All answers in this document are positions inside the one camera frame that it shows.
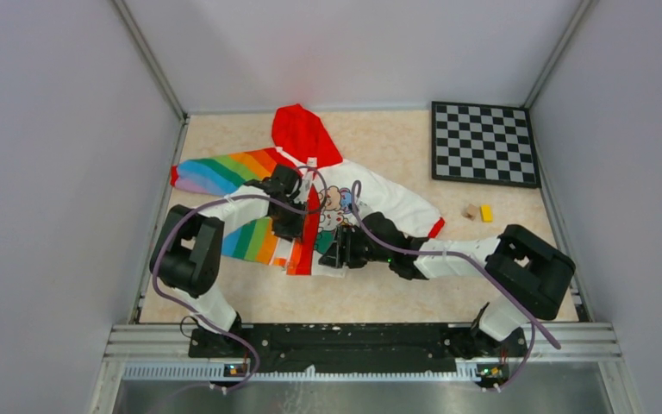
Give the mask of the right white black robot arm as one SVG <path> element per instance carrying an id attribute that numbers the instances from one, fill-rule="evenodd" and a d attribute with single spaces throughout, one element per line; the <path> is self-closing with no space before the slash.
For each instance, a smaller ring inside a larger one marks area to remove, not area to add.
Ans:
<path id="1" fill-rule="evenodd" d="M 339 226 L 318 260 L 326 269 L 369 262 L 383 262 L 406 280 L 481 276 L 491 282 L 500 295 L 484 305 L 471 332 L 482 355 L 494 355 L 525 323 L 552 321 L 576 270 L 569 256 L 519 224 L 484 239 L 450 241 L 407 235 L 378 212 Z"/>

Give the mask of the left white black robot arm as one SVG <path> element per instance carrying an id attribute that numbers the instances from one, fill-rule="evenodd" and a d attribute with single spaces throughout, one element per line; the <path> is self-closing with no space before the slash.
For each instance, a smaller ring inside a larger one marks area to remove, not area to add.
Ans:
<path id="1" fill-rule="evenodd" d="M 300 239 L 309 215 L 301 200 L 303 188 L 298 167 L 277 165 L 269 177 L 251 179 L 223 198 L 194 209 L 177 204 L 169 210 L 149 261 L 153 288 L 193 313 L 211 331 L 209 345 L 221 356 L 236 354 L 242 343 L 242 334 L 233 327 L 239 314 L 215 284 L 223 239 L 266 218 L 273 235 Z"/>

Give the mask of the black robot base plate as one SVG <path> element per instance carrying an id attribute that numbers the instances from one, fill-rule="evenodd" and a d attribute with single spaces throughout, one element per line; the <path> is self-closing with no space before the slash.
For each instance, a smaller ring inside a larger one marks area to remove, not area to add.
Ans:
<path id="1" fill-rule="evenodd" d="M 497 342 L 467 323 L 256 323 L 232 332 L 194 329 L 188 355 L 259 360 L 261 373 L 452 373 L 475 358 L 526 353 L 522 329 Z"/>

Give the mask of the rainbow white red hooded jacket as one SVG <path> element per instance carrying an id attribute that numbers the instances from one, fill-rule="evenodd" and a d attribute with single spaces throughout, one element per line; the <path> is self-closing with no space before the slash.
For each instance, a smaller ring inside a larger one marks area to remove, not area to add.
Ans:
<path id="1" fill-rule="evenodd" d="M 352 213 L 352 184 L 362 184 L 360 205 L 391 220 L 403 234 L 437 236 L 445 225 L 440 211 L 421 196 L 340 154 L 314 113 L 299 104 L 281 107 L 272 124 L 270 147 L 253 151 L 185 160 L 173 166 L 172 186 L 181 191 L 217 197 L 236 191 L 248 180 L 262 180 L 276 166 L 309 165 L 313 185 L 302 194 L 314 211 L 306 218 L 303 236 L 295 241 L 273 234 L 269 218 L 260 218 L 227 234 L 222 255 L 282 267 L 295 276 L 342 277 L 344 271 L 324 267 L 321 258 L 332 245 L 336 230 L 357 224 Z"/>

